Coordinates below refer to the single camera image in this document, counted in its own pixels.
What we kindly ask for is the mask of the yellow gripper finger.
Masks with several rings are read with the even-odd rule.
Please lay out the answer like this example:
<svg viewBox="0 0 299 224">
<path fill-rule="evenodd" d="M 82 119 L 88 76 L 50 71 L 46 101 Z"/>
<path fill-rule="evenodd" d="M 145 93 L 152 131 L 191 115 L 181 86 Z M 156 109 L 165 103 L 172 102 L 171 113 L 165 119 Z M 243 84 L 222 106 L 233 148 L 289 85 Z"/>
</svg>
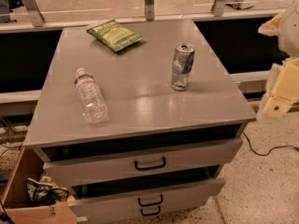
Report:
<svg viewBox="0 0 299 224">
<path fill-rule="evenodd" d="M 282 118 L 299 102 L 299 58 L 289 59 L 278 67 L 278 77 L 270 91 L 263 113 L 272 119 Z"/>
<path fill-rule="evenodd" d="M 284 13 L 278 13 L 275 17 L 273 17 L 271 20 L 263 23 L 259 29 L 258 33 L 261 35 L 267 35 L 267 36 L 278 36 L 279 26 L 280 22 L 282 20 Z"/>
</svg>

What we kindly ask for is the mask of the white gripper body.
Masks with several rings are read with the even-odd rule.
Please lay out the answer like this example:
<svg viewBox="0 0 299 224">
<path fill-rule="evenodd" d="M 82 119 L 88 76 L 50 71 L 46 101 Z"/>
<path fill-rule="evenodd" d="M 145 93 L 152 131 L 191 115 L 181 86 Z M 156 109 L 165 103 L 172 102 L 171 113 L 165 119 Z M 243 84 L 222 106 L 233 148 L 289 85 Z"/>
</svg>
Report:
<svg viewBox="0 0 299 224">
<path fill-rule="evenodd" d="M 293 0 L 282 16 L 278 47 L 290 56 L 299 56 L 299 0 Z"/>
</svg>

